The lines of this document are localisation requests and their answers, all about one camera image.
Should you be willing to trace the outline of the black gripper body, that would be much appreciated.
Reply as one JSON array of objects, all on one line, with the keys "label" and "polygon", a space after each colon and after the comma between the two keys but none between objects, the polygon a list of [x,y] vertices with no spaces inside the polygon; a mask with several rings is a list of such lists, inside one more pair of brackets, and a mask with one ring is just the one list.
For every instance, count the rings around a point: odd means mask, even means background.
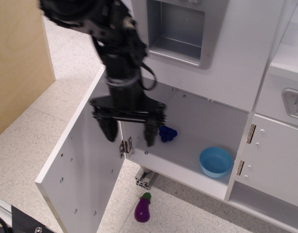
[{"label": "black gripper body", "polygon": [[108,82],[110,95],[92,98],[94,117],[136,123],[165,124],[166,105],[146,96],[141,80]]}]

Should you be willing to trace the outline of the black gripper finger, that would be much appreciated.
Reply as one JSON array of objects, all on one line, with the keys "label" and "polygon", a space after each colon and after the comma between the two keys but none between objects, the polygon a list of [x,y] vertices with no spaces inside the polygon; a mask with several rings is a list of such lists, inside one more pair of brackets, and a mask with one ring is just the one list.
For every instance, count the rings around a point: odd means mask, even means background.
[{"label": "black gripper finger", "polygon": [[154,140],[157,135],[158,126],[155,121],[148,121],[145,123],[145,140],[148,147],[154,145]]},{"label": "black gripper finger", "polygon": [[117,136],[117,121],[110,118],[98,118],[98,123],[107,140],[110,142],[114,142]]}]

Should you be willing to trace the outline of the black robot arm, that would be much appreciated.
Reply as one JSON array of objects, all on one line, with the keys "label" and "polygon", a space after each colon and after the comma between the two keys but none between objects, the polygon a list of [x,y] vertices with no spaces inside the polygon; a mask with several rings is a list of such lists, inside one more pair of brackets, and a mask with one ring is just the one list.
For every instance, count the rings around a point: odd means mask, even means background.
[{"label": "black robot arm", "polygon": [[93,116],[104,135],[114,141],[119,121],[143,123],[148,146],[165,123],[166,106],[149,98],[141,71],[147,46],[138,36],[136,22],[120,0],[41,0],[44,15],[60,27],[91,36],[106,67],[109,95],[91,99]]}]

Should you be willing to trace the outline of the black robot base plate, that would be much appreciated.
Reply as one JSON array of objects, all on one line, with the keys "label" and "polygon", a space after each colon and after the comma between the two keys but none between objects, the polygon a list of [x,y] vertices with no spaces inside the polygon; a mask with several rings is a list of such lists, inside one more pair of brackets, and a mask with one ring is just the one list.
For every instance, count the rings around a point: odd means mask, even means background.
[{"label": "black robot base plate", "polygon": [[53,233],[46,225],[35,220],[18,208],[11,206],[13,233]]}]

